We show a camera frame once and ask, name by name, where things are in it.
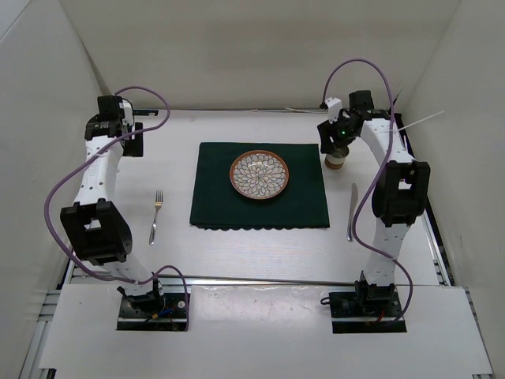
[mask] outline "dark green placemat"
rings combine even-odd
[[[272,199],[249,199],[231,184],[231,165],[251,150],[274,152],[288,166],[287,186]],[[189,222],[210,229],[330,227],[317,144],[200,144]]]

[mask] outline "cup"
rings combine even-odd
[[[324,159],[324,164],[330,170],[340,170],[346,162],[346,158],[349,155],[349,148],[347,146],[343,148],[337,148],[332,154],[327,154]]]

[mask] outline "butter knife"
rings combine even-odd
[[[350,195],[350,208],[349,208],[349,221],[347,222],[347,241],[352,242],[353,238],[353,218],[354,218],[354,209],[357,204],[357,186],[356,183],[353,183],[351,188]]]

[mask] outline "silver fork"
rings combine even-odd
[[[156,213],[155,213],[155,219],[152,222],[151,233],[149,234],[149,245],[155,244],[156,216],[158,215],[158,211],[161,209],[162,206],[163,206],[163,191],[157,190],[155,198]]]

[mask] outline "table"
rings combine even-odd
[[[153,126],[162,116],[142,121]],[[120,163],[115,204],[132,229],[142,264],[150,271],[176,265],[189,276],[355,281],[368,252],[346,241],[350,186],[356,182],[362,196],[378,168],[362,141],[351,145],[342,170],[323,170],[327,230],[204,231],[189,225],[200,142],[318,143],[316,125],[323,120],[321,114],[174,112],[166,126],[145,136],[144,158]],[[158,218],[163,231],[149,246],[155,190],[165,197]],[[369,205],[357,229],[372,241]],[[459,379],[491,373],[464,290],[440,286],[432,259],[419,219],[399,258],[415,283],[405,316],[408,332],[399,334],[331,334],[329,310],[319,304],[327,287],[230,281],[225,283],[236,286],[209,287],[219,282],[206,280],[193,281],[188,332],[116,331],[117,284],[75,276],[72,283],[80,284],[63,287],[40,366],[57,369],[56,379]],[[404,303],[406,278],[397,275]]]
[[[165,115],[138,117],[144,127]],[[144,157],[120,162],[114,203],[133,234],[133,251],[142,264],[155,271],[175,265],[186,275],[241,278],[320,280],[352,283],[359,278],[370,254],[346,240],[351,183],[360,199],[378,169],[361,140],[350,146],[344,168],[330,171],[323,165],[331,227],[327,230],[205,231],[189,225],[196,162],[200,142],[319,143],[316,126],[324,114],[248,111],[174,111],[159,130],[144,135]],[[156,190],[163,190],[156,244],[148,245]],[[365,206],[358,234],[372,242],[376,220]],[[438,285],[433,257],[421,218],[411,227],[399,260],[415,284]],[[397,270],[397,283],[407,284]]]

